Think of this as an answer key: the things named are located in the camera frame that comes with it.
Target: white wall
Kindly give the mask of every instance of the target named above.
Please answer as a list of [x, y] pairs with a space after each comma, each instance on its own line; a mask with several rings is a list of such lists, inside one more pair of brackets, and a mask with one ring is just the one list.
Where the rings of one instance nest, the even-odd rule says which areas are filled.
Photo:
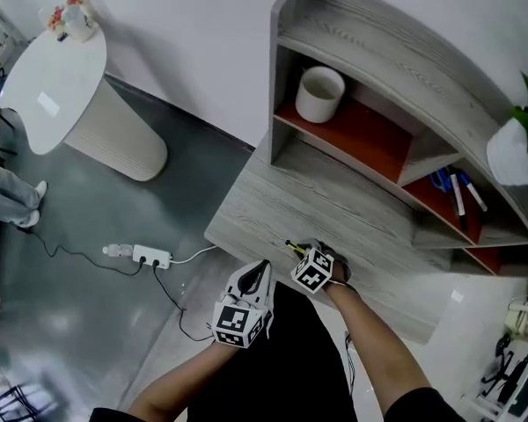
[[[63, 0], [0, 0], [31, 38], [37, 12]], [[440, 33], [524, 102], [528, 0], [385, 0]], [[92, 0], [108, 71], [252, 145], [268, 128], [269, 13], [274, 0]]]

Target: concrete floor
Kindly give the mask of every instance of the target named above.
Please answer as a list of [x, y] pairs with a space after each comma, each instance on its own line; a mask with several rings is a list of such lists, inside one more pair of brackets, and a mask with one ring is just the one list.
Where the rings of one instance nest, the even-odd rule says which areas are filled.
[[[62, 244], [126, 272], [110, 243], [144, 244], [188, 258], [208, 245], [203, 231], [250, 152], [154, 98], [115, 89], [166, 141], [169, 164], [138, 183], [61, 145], [45, 156], [2, 127], [0, 145], [18, 156], [6, 166], [31, 185], [49, 183], [36, 226], [49, 249]], [[202, 257], [161, 273], [180, 298]], [[55, 402], [46, 419], [88, 420], [95, 406], [117, 407], [173, 311], [149, 268], [135, 277], [101, 270], [4, 226], [0, 241], [0, 367], [16, 382], [40, 385]]]

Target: black pants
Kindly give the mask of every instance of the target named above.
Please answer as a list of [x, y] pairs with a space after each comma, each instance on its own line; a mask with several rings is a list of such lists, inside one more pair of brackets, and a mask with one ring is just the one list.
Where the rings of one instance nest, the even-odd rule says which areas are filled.
[[188, 407], [188, 420], [356, 421], [341, 356], [309, 299], [278, 283], [275, 320]]

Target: white ceramic pot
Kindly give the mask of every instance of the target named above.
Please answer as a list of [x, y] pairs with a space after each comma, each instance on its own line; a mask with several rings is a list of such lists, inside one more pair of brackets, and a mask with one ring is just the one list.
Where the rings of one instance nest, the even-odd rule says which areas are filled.
[[487, 160], [502, 185], [528, 185], [528, 137], [518, 120], [510, 119], [491, 138], [487, 144]]
[[312, 67], [301, 77], [296, 97], [297, 112], [310, 122], [327, 122], [334, 116], [345, 89], [344, 80], [336, 70]]

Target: white sneaker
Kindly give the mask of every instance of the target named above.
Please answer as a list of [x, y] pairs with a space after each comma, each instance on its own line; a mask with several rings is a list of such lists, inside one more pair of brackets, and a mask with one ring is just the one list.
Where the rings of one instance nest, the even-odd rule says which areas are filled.
[[39, 194], [40, 200], [43, 199], [45, 196], [45, 193], [47, 192], [47, 181], [41, 181], [36, 187], [35, 191], [37, 191], [37, 194]]
[[39, 221], [39, 217], [40, 217], [39, 209], [34, 209], [29, 214], [29, 218], [26, 221], [17, 223], [16, 225], [18, 225], [22, 229], [28, 229], [29, 227], [32, 227]]

